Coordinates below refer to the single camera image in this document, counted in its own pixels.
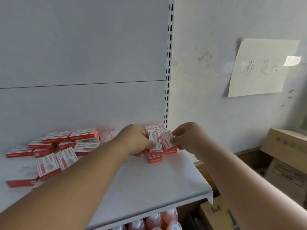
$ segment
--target handwritten sign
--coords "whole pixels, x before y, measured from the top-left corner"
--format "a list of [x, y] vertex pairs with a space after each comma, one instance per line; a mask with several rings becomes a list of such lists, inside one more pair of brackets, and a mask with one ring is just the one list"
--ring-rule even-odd
[[228, 97], [282, 92], [288, 66], [299, 40], [247, 38], [241, 42]]

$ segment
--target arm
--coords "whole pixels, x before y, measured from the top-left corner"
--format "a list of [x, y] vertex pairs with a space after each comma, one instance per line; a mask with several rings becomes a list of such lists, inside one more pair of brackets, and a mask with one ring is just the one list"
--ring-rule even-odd
[[113, 140], [91, 151], [72, 166], [0, 214], [0, 229], [84, 230], [114, 176], [130, 154], [154, 143], [137, 125], [125, 127]]
[[173, 134], [174, 144], [204, 162], [241, 229], [307, 229], [305, 209], [215, 143], [201, 126], [184, 123]]

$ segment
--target left hand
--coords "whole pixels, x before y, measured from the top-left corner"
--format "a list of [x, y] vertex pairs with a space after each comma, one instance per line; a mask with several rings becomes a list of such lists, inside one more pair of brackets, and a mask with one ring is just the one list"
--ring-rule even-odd
[[152, 149], [156, 146], [145, 135], [142, 127], [130, 124], [121, 130], [114, 140], [122, 143], [128, 149], [129, 154], [141, 157], [145, 152], [144, 149]]

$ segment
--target forearm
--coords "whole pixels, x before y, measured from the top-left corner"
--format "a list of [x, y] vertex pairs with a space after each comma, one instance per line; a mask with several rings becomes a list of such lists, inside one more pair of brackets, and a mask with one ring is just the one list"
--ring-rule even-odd
[[213, 141], [198, 151], [242, 229], [307, 228], [307, 212], [237, 156]]
[[84, 156], [1, 213], [0, 229], [41, 230], [47, 224], [84, 230], [127, 158], [125, 150], [112, 140]]

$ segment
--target orange bottle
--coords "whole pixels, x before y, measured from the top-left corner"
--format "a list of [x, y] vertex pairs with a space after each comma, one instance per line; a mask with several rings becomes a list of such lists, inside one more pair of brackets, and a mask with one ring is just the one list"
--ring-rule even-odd
[[182, 230], [181, 225], [178, 221], [172, 221], [168, 226], [166, 230]]
[[160, 213], [148, 216], [145, 219], [147, 230], [152, 230], [154, 227], [162, 227], [162, 217]]
[[127, 228], [125, 225], [120, 225], [115, 228], [111, 228], [110, 230], [127, 230]]
[[146, 230], [143, 219], [134, 220], [128, 224], [128, 230]]
[[166, 229], [166, 227], [170, 224], [172, 221], [178, 221], [178, 212], [176, 208], [169, 209], [167, 211], [162, 212], [161, 214], [162, 220], [163, 220], [163, 228]]

